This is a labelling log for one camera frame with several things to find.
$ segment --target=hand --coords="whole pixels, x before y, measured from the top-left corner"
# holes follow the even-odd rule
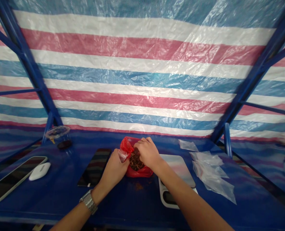
[[[98,206],[104,197],[120,182],[124,177],[130,161],[127,159],[121,163],[118,149],[111,154],[100,182],[91,192],[94,203]]]
[[[134,148],[138,148],[140,152],[140,160],[152,170],[162,160],[150,137],[142,138],[140,141],[135,143]]]
[[[112,190],[124,177],[129,164],[129,159],[126,159],[124,163],[121,163],[118,149],[115,149],[107,162],[99,184],[105,185],[109,191]]]

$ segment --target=watch strap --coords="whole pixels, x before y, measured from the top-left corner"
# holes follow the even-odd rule
[[[87,206],[87,208],[91,212],[91,215],[93,215],[97,211],[97,206],[91,197],[91,190],[89,190],[85,195],[83,195],[79,202],[83,202]]]

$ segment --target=person's left hand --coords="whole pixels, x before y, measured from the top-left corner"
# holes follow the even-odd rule
[[[104,185],[109,191],[112,190],[124,177],[129,164],[129,159],[126,159],[124,163],[121,163],[118,149],[115,149],[107,162],[99,184]]]

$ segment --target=white computer mouse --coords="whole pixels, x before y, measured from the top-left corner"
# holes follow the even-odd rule
[[[50,167],[50,163],[44,163],[36,166],[34,170],[32,171],[31,175],[29,176],[29,180],[37,180],[41,177],[44,177]]]

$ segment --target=red plastic bag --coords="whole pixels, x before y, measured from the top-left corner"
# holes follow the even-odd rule
[[[128,136],[126,136],[122,140],[120,144],[120,149],[125,151],[129,155],[127,157],[128,159],[130,158],[132,152],[134,151],[134,148],[133,148],[134,144],[137,143],[139,140],[140,139],[138,138],[133,138],[133,137],[128,137]],[[129,165],[125,175],[128,177],[151,177],[152,174],[153,174],[153,171],[147,166],[144,166],[142,169],[135,171]]]

